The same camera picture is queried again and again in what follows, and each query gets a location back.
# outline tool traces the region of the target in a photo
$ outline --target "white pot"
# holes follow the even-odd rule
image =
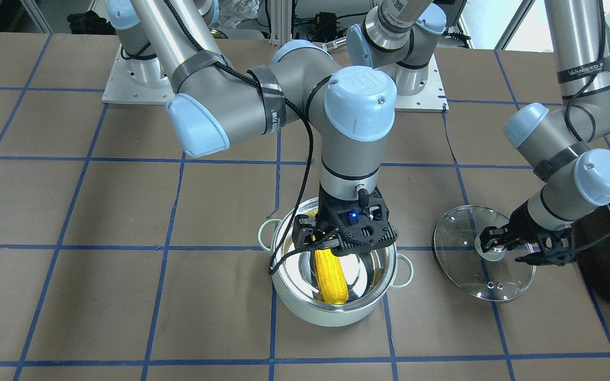
[[[306,214],[317,207],[317,198],[312,198],[300,204],[298,214]],[[279,225],[273,237],[272,247],[275,247],[281,237],[287,234],[284,244],[276,254],[276,261],[279,261],[284,253],[294,249],[291,230],[286,232],[286,224],[292,213],[291,210],[283,220],[266,221],[258,232],[261,247],[269,253],[272,249],[261,241],[261,233],[265,226]],[[345,304],[328,304],[320,301],[317,284],[312,282],[309,256],[310,253],[305,252],[286,259],[272,276],[274,289],[285,306],[296,316],[325,327],[341,327],[363,319],[373,311],[388,289],[405,287],[414,276],[411,261],[403,254],[397,253],[394,244],[370,253],[344,256],[340,260],[351,297]],[[394,284],[394,278],[397,276],[397,259],[409,266],[409,279],[400,285]]]

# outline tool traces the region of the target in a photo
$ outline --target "plastic bag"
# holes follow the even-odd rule
[[[255,19],[261,0],[220,0],[218,29],[235,29],[246,19]]]

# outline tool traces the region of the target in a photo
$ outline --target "light blue joint cap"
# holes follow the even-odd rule
[[[218,120],[193,97],[176,94],[166,102],[166,111],[187,155],[202,157],[230,148],[230,140]]]
[[[382,139],[392,129],[397,87],[384,72],[346,67],[329,80],[324,110],[338,131],[360,142]]]
[[[420,15],[416,24],[431,34],[442,34],[446,29],[446,14],[439,5],[432,3]]]
[[[110,16],[110,24],[117,31],[125,31],[140,23],[131,0],[108,0],[107,14]]]
[[[285,43],[284,46],[281,46],[281,48],[279,48],[278,51],[276,51],[276,53],[274,54],[274,57],[272,58],[272,63],[273,64],[278,63],[279,61],[281,61],[282,58],[284,58],[284,56],[286,56],[286,54],[291,53],[291,51],[293,51],[293,50],[303,49],[303,48],[314,48],[314,49],[323,51],[329,57],[331,57],[331,54],[329,54],[327,51],[320,48],[319,46],[316,46],[315,44],[311,43],[310,41],[291,40],[291,41]]]
[[[593,149],[580,155],[573,179],[587,202],[595,206],[610,203],[610,150]]]
[[[211,23],[218,22],[218,17],[220,16],[220,0],[213,0],[213,19],[211,19]]]
[[[540,103],[532,103],[517,111],[508,123],[505,123],[505,136],[515,149],[518,149],[531,136],[549,111]]]
[[[359,24],[354,24],[348,28],[347,46],[349,60],[352,61],[352,65],[373,67],[369,43],[366,42],[366,37],[364,37],[364,32],[361,31]]]

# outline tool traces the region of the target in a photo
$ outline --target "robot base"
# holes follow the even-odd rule
[[[448,110],[444,85],[434,56],[430,59],[430,77],[424,89],[413,96],[397,96],[395,110],[405,113],[441,113]]]
[[[152,87],[143,86],[133,80],[131,63],[121,58],[120,51],[121,46],[116,51],[112,71],[102,94],[103,103],[165,104],[174,97],[168,79],[155,80]]]

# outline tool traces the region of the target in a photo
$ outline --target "black cable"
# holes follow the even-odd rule
[[[267,3],[268,0],[265,0],[265,15],[267,16],[267,29],[270,34],[270,38],[272,38],[272,21],[270,20],[270,10],[268,9],[270,5]]]
[[[320,25],[319,28],[317,28],[315,31],[312,31],[312,39],[310,39],[310,41],[314,41],[315,39],[317,39],[317,33],[319,33],[321,31],[321,29],[324,28],[324,26],[326,26],[328,24],[331,24],[334,21],[337,24],[337,21],[340,20],[340,19],[345,19],[346,17],[355,17],[356,15],[366,15],[366,14],[368,14],[368,12],[360,12],[358,14],[339,15],[335,19],[328,20],[324,24]]]
[[[601,60],[601,59],[603,59],[604,49],[606,48],[606,17],[604,16],[604,3],[602,2],[602,0],[597,0],[597,12],[599,13],[599,26],[600,26],[599,50],[597,52],[597,60]],[[593,84],[593,82],[595,82],[595,79],[598,74],[599,73],[596,73],[596,74],[593,74],[590,76],[590,79],[588,80],[588,82],[583,87],[581,87],[581,89],[578,90],[578,92],[576,92],[575,94],[573,94],[573,96],[571,96],[571,99],[569,99],[569,103],[567,103],[567,105],[566,105],[566,109],[564,109],[564,123],[566,123],[566,126],[569,129],[569,131],[573,134],[573,136],[579,142],[582,142],[583,138],[580,137],[580,135],[576,131],[576,128],[573,127],[573,123],[571,123],[571,118],[569,116],[569,112],[571,110],[571,107],[573,107],[574,101],[576,101],[576,99],[581,94],[583,94],[585,92],[585,90],[588,89],[588,87],[590,87]]]
[[[566,253],[554,253],[552,255],[549,256],[545,256],[545,258],[543,258],[543,260],[537,264],[535,264],[536,266],[547,266],[547,265],[554,265],[554,263],[548,261],[548,258],[556,258],[559,256],[564,256],[564,255],[572,255],[572,254],[576,254],[576,253],[580,253],[581,251],[585,251],[587,249],[591,249],[594,246],[597,246],[598,244],[602,243],[603,241],[605,241],[606,239],[608,239],[608,237],[610,237],[610,230],[608,232],[606,232],[601,238],[596,239],[595,241],[592,241],[588,244],[585,244],[584,246],[581,246],[578,249],[573,249],[571,251],[568,251]],[[573,258],[572,260],[570,260],[567,263],[574,263],[576,262],[578,259],[577,258]]]
[[[196,41],[196,39],[194,39],[194,36],[192,36],[189,29],[187,29],[187,27],[185,26],[184,22],[182,22],[182,19],[180,19],[180,15],[178,14],[176,8],[173,7],[170,0],[164,0],[164,3],[169,8],[171,14],[176,19],[178,26],[180,27],[182,32],[185,34],[185,37],[194,46],[194,48],[196,48],[197,50],[204,50],[204,48],[202,48],[202,46],[199,44],[199,42]],[[213,66],[216,68],[219,68],[220,70],[223,70],[224,72],[227,72],[228,74],[232,75],[233,77],[236,77],[237,79],[243,80],[247,84],[250,84],[251,86],[256,87],[256,89],[261,88],[261,84],[257,80],[254,80],[251,77],[248,77],[246,75],[243,75],[243,74],[237,72],[233,68],[228,67],[228,65],[225,65],[225,63],[215,62],[215,63],[213,63]],[[303,111],[300,109],[300,107],[296,106],[295,103],[289,101],[289,99],[285,98],[285,102],[286,102],[286,106],[290,107],[290,109],[293,110],[293,112],[298,116],[298,118],[300,118],[303,121],[303,124],[305,124],[305,130],[307,130],[308,143],[309,143],[308,154],[307,154],[307,163],[305,164],[305,172],[303,173],[303,181],[300,186],[300,192],[298,192],[298,198],[296,198],[296,200],[295,200],[295,208],[293,208],[293,214],[291,216],[291,219],[289,220],[288,225],[286,225],[286,231],[288,231],[291,228],[291,226],[293,225],[293,220],[295,220],[295,215],[296,215],[295,212],[297,212],[298,207],[300,206],[300,202],[303,198],[303,193],[305,193],[305,186],[307,186],[307,180],[308,180],[308,177],[310,176],[310,167],[312,166],[312,152],[313,152],[313,148],[315,145],[315,141],[314,141],[314,137],[312,136],[312,127],[310,126],[310,122],[308,121],[308,118],[305,115],[305,113],[303,113]],[[286,235],[281,237],[281,241],[279,241],[279,244],[276,246],[276,248],[274,248],[272,258],[270,259],[271,269],[272,269],[272,263],[274,262],[274,258],[276,258],[276,253],[278,252],[279,248],[281,248],[282,244],[284,244],[285,240],[286,240]],[[274,266],[274,271],[276,271],[278,268],[279,268],[279,266]]]
[[[157,54],[150,54],[149,56],[141,56],[141,54],[143,54],[147,50],[147,48],[150,48],[150,45],[152,45],[150,43],[150,41],[147,41],[145,46],[140,48],[140,50],[138,50],[138,53],[135,53],[135,54],[130,54],[130,53],[128,53],[128,51],[124,50],[124,47],[121,47],[121,50],[119,50],[119,54],[121,55],[121,58],[123,58],[124,60],[151,60],[152,58],[157,57]]]

